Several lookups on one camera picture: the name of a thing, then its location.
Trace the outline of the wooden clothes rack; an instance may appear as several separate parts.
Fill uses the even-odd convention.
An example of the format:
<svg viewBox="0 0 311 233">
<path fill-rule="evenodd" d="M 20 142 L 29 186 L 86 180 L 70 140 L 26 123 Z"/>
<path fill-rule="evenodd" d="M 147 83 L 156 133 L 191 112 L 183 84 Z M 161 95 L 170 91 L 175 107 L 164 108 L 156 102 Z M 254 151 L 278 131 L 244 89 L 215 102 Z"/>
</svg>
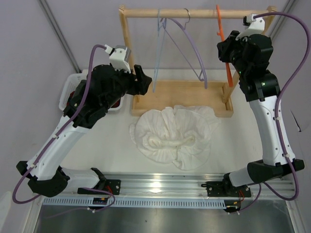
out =
<svg viewBox="0 0 311 233">
<path fill-rule="evenodd" d="M 212 9 L 130 9 L 124 5 L 119 6 L 119 16 L 125 45 L 132 48 L 128 18 L 214 18 L 220 22 L 222 19 L 241 19 L 251 13 L 262 14 L 260 10 L 220 10 Z M 151 109 L 162 110 L 175 105 L 195 106 L 204 105 L 213 108 L 217 117 L 232 117 L 234 111 L 231 94 L 239 81 L 239 75 L 230 74 L 229 65 L 226 66 L 226 82 L 209 81 L 208 88 L 204 89 L 199 81 L 186 80 L 160 80 L 158 89 L 149 90 L 145 96 L 135 96 L 132 104 L 132 115 L 141 116 Z"/>
</svg>

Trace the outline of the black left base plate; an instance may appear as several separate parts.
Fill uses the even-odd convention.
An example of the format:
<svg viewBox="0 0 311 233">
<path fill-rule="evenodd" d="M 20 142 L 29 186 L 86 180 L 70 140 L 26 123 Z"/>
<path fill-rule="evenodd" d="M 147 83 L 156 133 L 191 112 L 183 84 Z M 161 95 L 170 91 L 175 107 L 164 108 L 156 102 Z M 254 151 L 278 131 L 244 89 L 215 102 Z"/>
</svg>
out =
<svg viewBox="0 0 311 233">
<path fill-rule="evenodd" d="M 103 195 L 104 193 L 100 192 L 101 190 L 109 192 L 113 195 L 119 195 L 121 189 L 121 180 L 108 179 L 105 180 L 105 182 L 99 181 L 99 183 L 92 189 L 94 189 L 94 191 L 85 188 L 78 188 L 77 193 L 85 195 L 99 195 L 99 194 Z"/>
</svg>

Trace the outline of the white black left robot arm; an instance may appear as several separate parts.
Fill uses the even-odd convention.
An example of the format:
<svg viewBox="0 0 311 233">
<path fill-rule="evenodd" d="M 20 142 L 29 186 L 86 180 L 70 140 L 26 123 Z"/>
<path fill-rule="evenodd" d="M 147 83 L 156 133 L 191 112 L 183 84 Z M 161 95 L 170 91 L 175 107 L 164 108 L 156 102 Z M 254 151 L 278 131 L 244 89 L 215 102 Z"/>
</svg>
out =
<svg viewBox="0 0 311 233">
<path fill-rule="evenodd" d="M 134 71 L 115 70 L 98 65 L 78 84 L 69 99 L 58 126 L 42 150 L 17 169 L 28 178 L 29 188 L 39 195 L 54 197 L 62 192 L 100 194 L 107 190 L 106 177 L 97 168 L 72 170 L 60 164 L 77 141 L 105 117 L 124 95 L 145 95 L 152 78 L 140 65 Z"/>
</svg>

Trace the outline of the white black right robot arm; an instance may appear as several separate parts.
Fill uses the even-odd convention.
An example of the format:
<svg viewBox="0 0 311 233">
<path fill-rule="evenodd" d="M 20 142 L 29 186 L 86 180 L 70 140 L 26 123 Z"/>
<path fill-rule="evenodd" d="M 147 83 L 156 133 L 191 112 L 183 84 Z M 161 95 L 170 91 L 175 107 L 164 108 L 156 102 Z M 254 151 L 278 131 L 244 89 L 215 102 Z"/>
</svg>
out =
<svg viewBox="0 0 311 233">
<path fill-rule="evenodd" d="M 239 75 L 240 89 L 249 103 L 259 130 L 262 159 L 250 162 L 243 169 L 224 175 L 222 191 L 233 196 L 239 188 L 281 178 L 305 168 L 297 159 L 286 135 L 281 109 L 275 108 L 280 95 L 277 77 L 267 67 L 273 53 L 271 39 L 262 34 L 242 36 L 232 31 L 228 38 L 217 44 L 220 61 L 231 63 Z"/>
</svg>

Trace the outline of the aluminium mounting rail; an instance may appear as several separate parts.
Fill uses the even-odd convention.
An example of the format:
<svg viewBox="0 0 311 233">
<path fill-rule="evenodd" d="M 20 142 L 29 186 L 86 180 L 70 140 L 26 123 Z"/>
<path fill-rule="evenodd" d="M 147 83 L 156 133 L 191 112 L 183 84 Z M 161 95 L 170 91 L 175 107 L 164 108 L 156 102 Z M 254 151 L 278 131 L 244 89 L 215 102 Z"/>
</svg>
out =
<svg viewBox="0 0 311 233">
<path fill-rule="evenodd" d="M 223 174 L 178 174 L 178 173 L 104 173 L 107 179 L 121 180 L 117 197 L 207 199 L 207 190 L 201 187 L 209 181 L 221 181 Z M 284 197 L 294 195 L 294 183 L 290 180 L 274 179 L 267 182 Z M 264 184 L 260 198 L 278 200 L 278 197 Z"/>
</svg>

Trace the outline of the orange plastic hanger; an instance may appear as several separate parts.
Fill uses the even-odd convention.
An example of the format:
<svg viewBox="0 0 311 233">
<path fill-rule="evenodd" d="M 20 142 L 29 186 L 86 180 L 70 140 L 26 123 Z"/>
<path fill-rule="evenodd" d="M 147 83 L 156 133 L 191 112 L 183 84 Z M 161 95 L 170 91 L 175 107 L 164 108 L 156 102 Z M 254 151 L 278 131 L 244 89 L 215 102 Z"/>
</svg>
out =
<svg viewBox="0 0 311 233">
<path fill-rule="evenodd" d="M 218 4 L 216 5 L 216 11 L 217 11 L 217 21 L 218 21 L 218 29 L 219 29 L 219 31 L 217 32 L 217 35 L 221 38 L 221 41 L 224 42 L 225 37 L 224 37 L 224 32 L 223 32 L 223 27 L 222 27 L 222 18 L 221 18 L 221 13 L 220 13 L 220 7 Z M 233 87 L 233 79 L 232 79 L 232 74 L 231 74 L 229 63 L 225 63 L 225 68 L 226 68 L 228 86 Z"/>
</svg>

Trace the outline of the red plaid garment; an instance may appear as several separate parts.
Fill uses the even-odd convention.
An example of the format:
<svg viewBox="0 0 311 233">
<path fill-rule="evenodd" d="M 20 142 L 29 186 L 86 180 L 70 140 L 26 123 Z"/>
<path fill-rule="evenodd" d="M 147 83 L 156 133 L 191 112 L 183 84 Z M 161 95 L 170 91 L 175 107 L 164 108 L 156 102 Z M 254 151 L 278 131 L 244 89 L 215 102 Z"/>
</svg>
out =
<svg viewBox="0 0 311 233">
<path fill-rule="evenodd" d="M 72 105 L 72 98 L 73 98 L 73 95 L 74 95 L 74 91 L 72 91 L 68 97 L 68 100 L 67 100 L 67 103 L 66 103 L 66 106 L 70 106 Z"/>
</svg>

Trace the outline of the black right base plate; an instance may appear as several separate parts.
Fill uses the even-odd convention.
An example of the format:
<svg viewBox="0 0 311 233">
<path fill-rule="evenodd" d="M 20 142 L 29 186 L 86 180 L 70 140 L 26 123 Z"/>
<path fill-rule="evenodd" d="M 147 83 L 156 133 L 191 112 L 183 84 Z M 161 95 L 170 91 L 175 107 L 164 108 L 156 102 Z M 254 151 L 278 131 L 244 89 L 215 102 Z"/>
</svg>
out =
<svg viewBox="0 0 311 233">
<path fill-rule="evenodd" d="M 208 197 L 250 198 L 252 196 L 250 188 L 246 185 L 234 187 L 221 181 L 209 181 L 201 184 L 201 187 L 206 189 Z"/>
</svg>

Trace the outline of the white plastic basket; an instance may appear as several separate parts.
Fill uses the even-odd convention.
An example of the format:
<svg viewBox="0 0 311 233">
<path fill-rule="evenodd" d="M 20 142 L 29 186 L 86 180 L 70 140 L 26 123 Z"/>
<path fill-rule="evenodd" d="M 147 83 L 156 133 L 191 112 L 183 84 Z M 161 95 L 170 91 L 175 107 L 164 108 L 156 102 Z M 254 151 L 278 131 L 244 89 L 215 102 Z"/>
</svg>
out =
<svg viewBox="0 0 311 233">
<path fill-rule="evenodd" d="M 60 96 L 59 109 L 61 111 L 65 109 L 70 93 L 75 91 L 80 81 L 86 80 L 86 77 L 87 75 L 83 73 L 76 73 L 68 76 Z"/>
</svg>

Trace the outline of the white ruffled skirt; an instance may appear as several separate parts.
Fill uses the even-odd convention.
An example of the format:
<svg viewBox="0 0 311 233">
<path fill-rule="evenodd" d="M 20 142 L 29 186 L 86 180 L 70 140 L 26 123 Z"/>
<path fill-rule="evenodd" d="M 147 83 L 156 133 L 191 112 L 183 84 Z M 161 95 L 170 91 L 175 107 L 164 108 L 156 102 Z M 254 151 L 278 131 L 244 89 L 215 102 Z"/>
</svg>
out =
<svg viewBox="0 0 311 233">
<path fill-rule="evenodd" d="M 130 125 L 129 134 L 146 158 L 188 171 L 207 162 L 213 133 L 220 124 L 210 107 L 176 105 L 145 112 Z"/>
</svg>

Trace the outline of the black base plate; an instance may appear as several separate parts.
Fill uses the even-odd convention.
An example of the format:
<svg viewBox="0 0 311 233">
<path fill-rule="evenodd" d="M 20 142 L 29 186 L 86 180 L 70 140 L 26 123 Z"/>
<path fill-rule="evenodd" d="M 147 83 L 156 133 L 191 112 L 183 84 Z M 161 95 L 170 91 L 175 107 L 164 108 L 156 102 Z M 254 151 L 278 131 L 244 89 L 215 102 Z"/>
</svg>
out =
<svg viewBox="0 0 311 233">
<path fill-rule="evenodd" d="M 206 189 L 208 197 L 250 198 L 252 196 L 250 188 L 246 185 L 234 187 L 221 181 L 209 181 L 201 184 L 201 187 Z"/>
<path fill-rule="evenodd" d="M 92 189 L 94 189 L 94 191 L 85 188 L 78 188 L 77 193 L 85 195 L 99 195 L 99 194 L 103 195 L 104 193 L 100 192 L 101 190 L 109 192 L 113 195 L 119 195 L 121 189 L 121 180 L 108 179 L 105 180 L 105 182 L 99 181 L 99 183 Z"/>
</svg>

